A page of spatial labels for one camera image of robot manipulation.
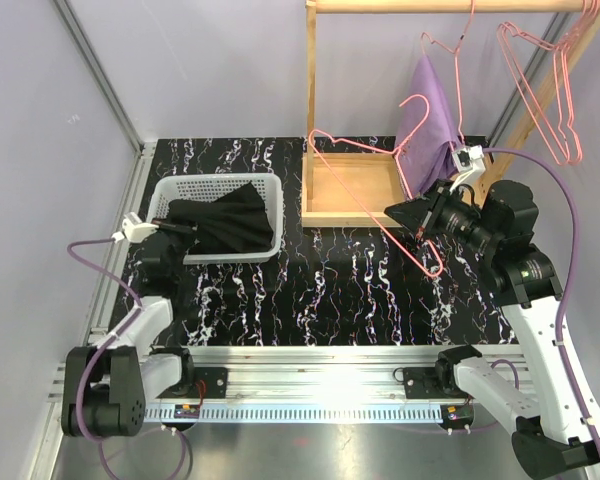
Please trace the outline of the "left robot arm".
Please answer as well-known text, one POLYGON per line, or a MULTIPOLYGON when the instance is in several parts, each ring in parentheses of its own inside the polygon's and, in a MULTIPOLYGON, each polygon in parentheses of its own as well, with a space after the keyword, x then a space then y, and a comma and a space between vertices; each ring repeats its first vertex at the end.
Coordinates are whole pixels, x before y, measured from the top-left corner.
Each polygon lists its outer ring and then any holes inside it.
POLYGON ((167 390, 185 397, 195 389, 197 374, 184 348, 151 349, 174 320, 172 300, 195 235, 189 227, 143 229, 142 234, 117 232, 108 239, 138 244, 142 283, 127 290, 134 305, 113 329, 67 354, 61 413, 67 436, 90 441, 134 436, 149 401, 167 390))

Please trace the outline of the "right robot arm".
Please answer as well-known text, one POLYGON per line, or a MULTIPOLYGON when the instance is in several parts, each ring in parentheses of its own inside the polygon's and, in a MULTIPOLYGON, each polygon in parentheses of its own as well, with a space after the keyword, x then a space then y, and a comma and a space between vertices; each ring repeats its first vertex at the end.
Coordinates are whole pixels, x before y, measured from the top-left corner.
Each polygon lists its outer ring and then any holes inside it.
POLYGON ((531 190, 498 181, 481 206, 465 203, 450 182, 386 208, 416 237, 445 234, 476 252, 480 277, 511 325, 535 388, 529 397, 496 373, 473 346, 439 353, 426 383, 448 398, 472 398, 511 437, 521 468, 532 479, 574 470, 600 479, 600 408, 559 309, 566 298, 551 260, 531 240, 538 207, 531 190))

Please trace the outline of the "purple garment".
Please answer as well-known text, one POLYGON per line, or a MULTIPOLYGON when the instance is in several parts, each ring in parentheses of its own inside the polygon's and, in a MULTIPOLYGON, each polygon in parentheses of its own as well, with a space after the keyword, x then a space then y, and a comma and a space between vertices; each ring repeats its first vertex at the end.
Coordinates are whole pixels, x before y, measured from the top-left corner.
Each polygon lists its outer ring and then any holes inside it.
POLYGON ((447 96, 435 68, 423 55, 413 72, 408 97, 415 98, 402 108, 402 119, 395 137, 395 147, 416 128, 426 113, 424 123, 398 152, 398 162, 413 196, 426 192, 438 179, 457 173, 451 152, 459 146, 456 122, 452 118, 447 96))

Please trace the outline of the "black trousers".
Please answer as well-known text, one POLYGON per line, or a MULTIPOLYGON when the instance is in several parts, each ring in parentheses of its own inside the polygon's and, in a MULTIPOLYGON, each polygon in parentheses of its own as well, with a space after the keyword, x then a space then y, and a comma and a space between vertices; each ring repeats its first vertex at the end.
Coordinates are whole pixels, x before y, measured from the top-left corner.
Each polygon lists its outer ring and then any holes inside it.
POLYGON ((173 200, 166 221, 195 230, 189 245, 194 255, 265 252, 274 237, 265 202, 252 183, 213 202, 173 200))

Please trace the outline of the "pink hanger with purple garment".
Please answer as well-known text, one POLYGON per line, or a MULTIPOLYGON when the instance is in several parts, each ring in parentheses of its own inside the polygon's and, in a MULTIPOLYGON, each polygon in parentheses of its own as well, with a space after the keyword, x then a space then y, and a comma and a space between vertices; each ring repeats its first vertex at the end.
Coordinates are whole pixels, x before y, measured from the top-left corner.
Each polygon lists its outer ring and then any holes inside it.
POLYGON ((460 55, 460 51, 461 51, 463 42, 465 40, 465 37, 468 34, 468 31, 473 22, 473 19, 475 16, 475 11, 476 11, 476 1, 471 0, 468 20, 467 20, 465 26, 463 27, 463 30, 462 30, 461 34, 459 35, 458 40, 454 47, 449 47, 449 46, 445 45, 444 43, 438 41, 433 36, 431 36, 428 32, 422 32, 420 35, 420 45, 421 45, 421 50, 422 50, 423 54, 426 54, 425 45, 429 44, 429 45, 439 46, 440 48, 442 48, 444 51, 446 51, 453 57, 455 92, 456 92, 457 113, 458 113, 457 133, 458 133, 459 139, 462 144, 465 143, 465 135, 463 133, 464 115, 463 115, 462 87, 461 87, 461 80, 460 80, 459 55, 460 55))

